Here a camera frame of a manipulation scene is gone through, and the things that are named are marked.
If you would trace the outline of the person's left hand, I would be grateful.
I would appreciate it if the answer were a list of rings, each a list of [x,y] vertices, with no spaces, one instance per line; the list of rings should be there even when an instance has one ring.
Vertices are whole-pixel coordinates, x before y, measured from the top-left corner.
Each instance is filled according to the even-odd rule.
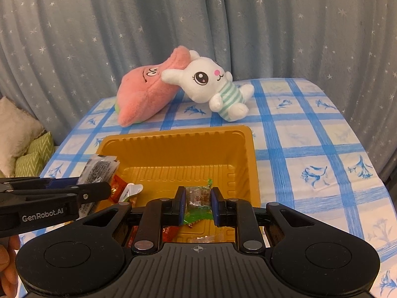
[[[9,238],[8,247],[1,245],[1,287],[4,295],[15,297],[18,291],[18,274],[15,267],[16,250],[20,249],[20,238],[13,235]]]

